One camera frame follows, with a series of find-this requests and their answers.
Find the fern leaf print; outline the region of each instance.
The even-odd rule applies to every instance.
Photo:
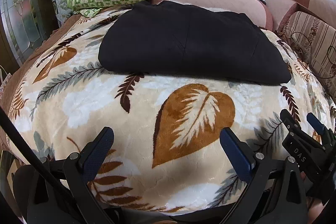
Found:
[[[134,90],[135,83],[138,83],[140,78],[144,78],[143,73],[133,73],[128,75],[125,81],[119,86],[120,89],[115,96],[115,98],[120,96],[120,105],[127,113],[129,113],[131,109],[131,103],[128,96],[132,95],[131,91]]]
[[[36,99],[35,107],[32,109],[30,117],[31,120],[34,118],[34,111],[37,106],[54,96],[55,94],[65,90],[70,85],[76,85],[80,80],[89,80],[95,75],[100,76],[105,69],[100,65],[99,62],[88,63],[86,66],[79,66],[74,68],[72,72],[65,72],[63,75],[58,75],[57,78],[53,78],[52,82],[49,82],[39,93]]]
[[[282,95],[286,98],[289,105],[289,111],[291,111],[293,119],[297,122],[300,122],[301,120],[299,117],[298,107],[295,103],[294,96],[292,95],[292,93],[284,85],[280,88],[280,93],[282,93]]]

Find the black clip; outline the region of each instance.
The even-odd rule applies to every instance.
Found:
[[[286,109],[281,111],[280,119],[289,131],[282,145],[311,181],[306,195],[319,198],[325,204],[336,188],[335,136],[312,113],[308,113],[307,121],[321,136],[322,144],[303,132]]]

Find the brown leaf print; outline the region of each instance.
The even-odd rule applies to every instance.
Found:
[[[103,173],[107,173],[109,171],[112,171],[113,169],[117,168],[119,165],[122,165],[123,163],[120,161],[110,161],[110,162],[106,162],[104,164],[101,165],[98,174],[103,174]]]
[[[104,36],[105,36],[104,34],[96,34],[96,35],[93,35],[89,38],[85,38],[85,40],[101,38],[101,37],[104,37]]]
[[[305,81],[309,81],[309,80],[310,80],[310,74],[308,74],[308,73],[304,73],[304,72],[301,70],[301,68],[300,68],[299,65],[294,64],[294,68],[295,68],[296,73],[297,73],[298,75],[300,75],[301,78],[302,78],[303,80],[305,80]]]
[[[63,47],[56,50],[53,54],[52,59],[44,66],[40,71],[33,84],[46,78],[52,68],[57,67],[65,62],[68,62],[77,54],[77,50],[72,47]]]
[[[330,117],[336,118],[336,108],[334,106],[330,108]]]
[[[281,46],[281,48],[285,51],[285,53],[288,55],[288,57],[290,57],[291,59],[293,59],[290,55],[288,50],[286,49],[286,47],[284,46],[285,44],[283,43],[283,41],[278,40],[277,43]]]
[[[308,64],[306,62],[302,61],[300,57],[297,57],[296,59],[304,70],[308,69]]]
[[[129,113],[131,104],[129,100],[129,95],[132,95],[131,91],[134,90],[135,83],[138,83],[140,81],[140,78],[144,78],[143,73],[133,73],[131,75],[128,75],[125,79],[125,81],[119,86],[120,89],[118,90],[118,94],[115,96],[117,98],[120,97],[120,105],[122,108]]]
[[[167,209],[167,207],[164,206],[164,207],[160,207],[160,208],[156,208],[156,209],[151,209],[149,211],[151,211],[151,212],[175,213],[178,210],[183,209],[183,208],[184,208],[184,206],[178,206],[178,207],[174,207],[172,209]]]
[[[289,105],[289,111],[291,111],[293,119],[300,122],[301,120],[299,117],[298,107],[296,106],[292,93],[284,85],[280,88],[280,93],[282,93],[282,95],[286,98]]]
[[[124,205],[123,208],[128,208],[128,209],[142,209],[142,208],[148,208],[147,206],[149,205],[149,203],[133,203],[133,204],[128,204],[128,205]]]
[[[79,146],[76,144],[76,142],[75,142],[73,139],[71,139],[70,137],[67,137],[67,139],[68,139],[69,141],[71,141],[71,142],[74,144],[74,146],[76,146],[76,148],[77,148],[77,150],[78,150],[78,153],[80,153],[81,150],[79,149]]]
[[[111,149],[107,156],[112,155],[115,152],[115,149]],[[115,186],[115,184],[123,182],[127,179],[124,176],[117,176],[117,175],[108,175],[109,172],[117,168],[118,166],[122,165],[121,161],[107,161],[102,164],[98,174],[104,175],[100,178],[95,178],[93,181],[88,183],[88,187],[95,191],[95,197],[97,200],[101,202],[105,202],[114,206],[122,206],[125,208],[132,208],[137,210],[149,211],[153,209],[155,206],[149,206],[149,203],[135,203],[136,201],[142,199],[140,196],[132,196],[127,195],[128,192],[133,190],[131,187],[126,186]]]
[[[288,70],[289,70],[289,72],[290,72],[290,74],[291,74],[291,77],[293,78],[293,77],[294,77],[294,75],[293,75],[293,70],[292,70],[292,67],[291,67],[289,61],[287,61],[286,64],[287,64],[287,68],[288,68]]]
[[[114,198],[109,201],[110,204],[118,204],[118,205],[123,205],[123,204],[128,204],[137,200],[142,199],[140,196],[125,196],[123,198]]]
[[[118,196],[118,195],[123,195],[132,190],[133,188],[130,187],[115,187],[112,189],[108,189],[106,191],[101,191],[101,195],[109,195],[109,196]]]
[[[107,176],[107,177],[102,177],[100,179],[95,179],[94,182],[100,185],[110,185],[110,184],[122,182],[126,178],[127,177],[123,177],[123,176]]]
[[[219,138],[235,117],[232,99],[201,84],[175,90],[157,114],[152,168],[194,153]]]
[[[22,87],[25,84],[26,78],[22,79],[22,82],[14,94],[12,104],[9,109],[8,116],[11,120],[16,119],[16,117],[20,116],[20,110],[24,108],[28,99],[22,98]]]
[[[308,82],[310,80],[310,74],[309,73],[305,73],[302,75],[302,77]]]
[[[78,24],[86,23],[86,22],[88,22],[90,20],[91,20],[91,18],[81,16],[81,18],[79,19]]]
[[[313,139],[317,141],[318,143],[321,143],[321,136],[317,134],[317,132],[314,130],[313,132]]]

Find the bed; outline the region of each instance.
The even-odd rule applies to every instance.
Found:
[[[239,0],[175,1],[244,12],[235,5]],[[316,140],[306,115],[314,113],[335,130],[336,113],[307,64],[272,32],[267,7],[240,1],[250,4],[245,13],[281,53],[290,82],[271,86],[108,72],[98,62],[98,50],[115,21],[92,26],[130,9],[111,7],[93,18],[70,17],[12,76],[1,106],[36,155],[51,160],[81,151],[103,127],[111,127],[114,144],[88,185],[102,203],[167,215],[233,203],[245,184],[221,148],[222,128],[230,127],[255,152],[284,159],[281,143],[288,132],[279,118],[282,109]],[[176,130],[184,138],[176,137]],[[2,149],[27,163],[2,130],[0,137]]]

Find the striped cushion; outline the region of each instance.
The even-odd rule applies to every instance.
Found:
[[[291,47],[296,46],[302,61],[310,64],[310,67],[320,77],[331,77],[336,75],[336,51],[329,50],[330,46],[336,47],[336,30],[322,20],[306,14],[295,12],[290,16],[282,29],[283,37],[287,37],[287,42]],[[320,83],[328,88],[330,95],[335,101],[336,98],[336,77],[331,79],[319,79]]]

